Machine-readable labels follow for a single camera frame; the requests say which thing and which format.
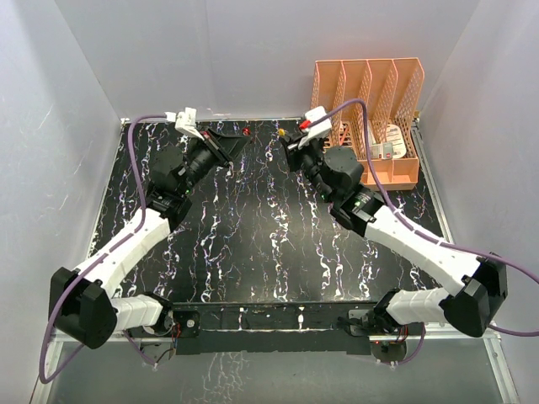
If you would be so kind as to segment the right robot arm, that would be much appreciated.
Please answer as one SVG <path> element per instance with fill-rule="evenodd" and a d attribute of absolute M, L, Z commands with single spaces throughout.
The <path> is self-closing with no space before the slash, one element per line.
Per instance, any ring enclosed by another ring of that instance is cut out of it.
<path fill-rule="evenodd" d="M 438 283 L 431 290 L 389 290 L 356 326 L 393 334 L 411 323 L 433 322 L 473 338 L 485 333 L 507 296 L 503 263 L 445 248 L 444 239 L 397 216 L 380 193 L 361 183 L 364 167 L 352 149 L 325 149 L 322 139 L 305 142 L 284 130 L 278 139 L 290 171 L 311 182 L 343 228 L 391 249 Z"/>

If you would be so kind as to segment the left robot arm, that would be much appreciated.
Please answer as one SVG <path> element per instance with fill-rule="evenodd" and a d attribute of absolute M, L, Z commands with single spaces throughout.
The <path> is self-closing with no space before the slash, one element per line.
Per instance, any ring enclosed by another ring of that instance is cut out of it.
<path fill-rule="evenodd" d="M 168 145 L 157 151 L 146 206 L 91 258 L 53 274 L 50 315 L 55 328 L 91 349 L 135 327 L 146 327 L 157 336 L 169 333 L 174 316 L 166 299 L 150 292 L 119 298 L 115 292 L 126 275 L 179 227 L 196 184 L 212 168 L 230 165 L 250 141 L 248 132 L 223 135 L 206 129 L 185 148 Z"/>

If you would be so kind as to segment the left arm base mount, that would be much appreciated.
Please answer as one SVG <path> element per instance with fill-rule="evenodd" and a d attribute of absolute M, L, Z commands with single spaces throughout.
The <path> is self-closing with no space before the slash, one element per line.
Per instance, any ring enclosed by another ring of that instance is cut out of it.
<path fill-rule="evenodd" d="M 152 325 L 131 326 L 121 331 L 144 362 L 157 363 L 155 350 L 165 358 L 176 354 L 181 338 L 194 338 L 200 333 L 200 314 L 196 311 L 175 311 L 165 308 Z"/>

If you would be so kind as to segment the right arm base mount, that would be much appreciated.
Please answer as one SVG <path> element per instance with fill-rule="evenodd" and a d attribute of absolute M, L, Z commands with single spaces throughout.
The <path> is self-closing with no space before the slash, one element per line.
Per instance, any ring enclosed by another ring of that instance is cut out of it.
<path fill-rule="evenodd" d="M 393 344 L 405 343 L 409 336 L 408 325 L 398 325 L 373 310 L 349 310 L 338 317 L 337 326 L 352 337 L 389 335 Z"/>

